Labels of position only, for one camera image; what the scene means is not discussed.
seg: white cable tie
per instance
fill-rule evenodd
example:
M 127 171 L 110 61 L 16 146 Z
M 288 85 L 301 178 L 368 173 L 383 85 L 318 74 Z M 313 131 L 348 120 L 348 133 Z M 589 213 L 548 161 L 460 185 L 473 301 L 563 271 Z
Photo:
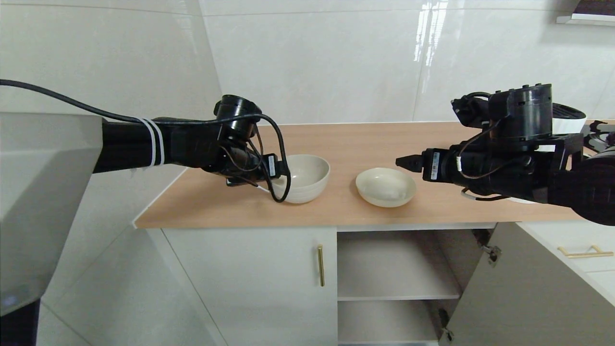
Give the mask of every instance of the white cable tie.
M 154 163 L 156 163 L 156 139 L 154 138 L 154 130 L 152 130 L 151 126 L 148 124 L 147 121 L 145 121 L 145 119 L 143 118 L 137 118 L 137 119 L 141 121 L 143 125 L 145 125 L 145 127 L 147 127 L 149 130 L 149 138 L 151 138 L 152 140 L 152 162 L 151 164 L 149 164 L 149 166 L 152 167 L 154 166 Z
M 158 132 L 158 144 L 159 144 L 159 148 L 160 148 L 160 163 L 159 164 L 164 164 L 164 140 L 162 139 L 162 131 L 160 130 L 160 127 L 158 127 L 158 124 L 156 124 L 154 121 L 150 120 L 150 119 L 145 119 L 146 121 L 148 121 L 153 128 L 156 129 L 156 132 Z
M 455 157 L 457 161 L 457 171 L 461 172 L 461 156 Z

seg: robotic arm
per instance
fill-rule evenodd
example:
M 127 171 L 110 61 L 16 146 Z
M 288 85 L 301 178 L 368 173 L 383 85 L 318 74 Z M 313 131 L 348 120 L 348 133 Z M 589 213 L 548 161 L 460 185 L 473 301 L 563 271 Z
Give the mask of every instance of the robotic arm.
M 116 120 L 0 113 L 0 316 L 23 310 L 47 289 L 92 173 L 177 164 L 223 176 L 230 187 L 266 182 L 279 203 L 290 190 L 278 125 L 241 97 L 223 96 L 213 110 L 215 120 L 149 120 L 100 110 L 24 82 L 0 79 L 0 86 L 39 92 Z M 263 153 L 260 120 L 274 128 L 280 159 Z M 272 179 L 281 175 L 288 183 L 276 196 Z
M 449 149 L 398 158 L 396 165 L 422 171 L 428 182 L 459 185 L 477 201 L 516 197 L 570 207 L 587 220 L 615 226 L 615 147 L 585 158 L 583 134 L 553 135 L 554 114 L 584 115 L 552 103 L 550 84 L 474 92 L 451 103 L 462 125 L 482 131 Z M 537 151 L 540 145 L 555 151 Z

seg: open cabinet door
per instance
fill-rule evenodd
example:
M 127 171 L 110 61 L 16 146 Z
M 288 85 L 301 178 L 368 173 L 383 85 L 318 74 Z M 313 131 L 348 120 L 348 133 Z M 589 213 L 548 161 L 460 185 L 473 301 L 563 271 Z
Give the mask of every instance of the open cabinet door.
M 500 223 L 440 345 L 615 345 L 615 306 L 516 223 Z

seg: gold cabinet handle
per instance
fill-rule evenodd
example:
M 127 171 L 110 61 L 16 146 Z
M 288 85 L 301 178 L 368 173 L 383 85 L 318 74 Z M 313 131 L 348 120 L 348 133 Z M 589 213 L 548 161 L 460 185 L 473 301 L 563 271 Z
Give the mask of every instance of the gold cabinet handle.
M 569 254 L 568 251 L 566 251 L 566 249 L 564 249 L 562 246 L 558 247 L 557 249 L 561 251 L 561 253 L 564 254 L 564 256 L 568 257 L 569 259 L 586 259 L 589 257 L 613 256 L 613 251 L 602 251 L 596 245 L 592 245 L 592 249 L 596 250 L 596 252 L 580 252 L 578 254 Z
M 320 272 L 320 287 L 325 287 L 325 264 L 322 259 L 322 244 L 318 245 L 318 271 Z

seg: cabinet door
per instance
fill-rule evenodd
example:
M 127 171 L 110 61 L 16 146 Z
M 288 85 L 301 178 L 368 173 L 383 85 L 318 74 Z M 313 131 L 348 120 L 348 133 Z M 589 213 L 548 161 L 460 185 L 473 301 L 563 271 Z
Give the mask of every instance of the cabinet door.
M 229 346 L 337 345 L 335 227 L 164 231 Z
M 615 345 L 615 306 L 515 223 L 500 223 L 440 345 Z

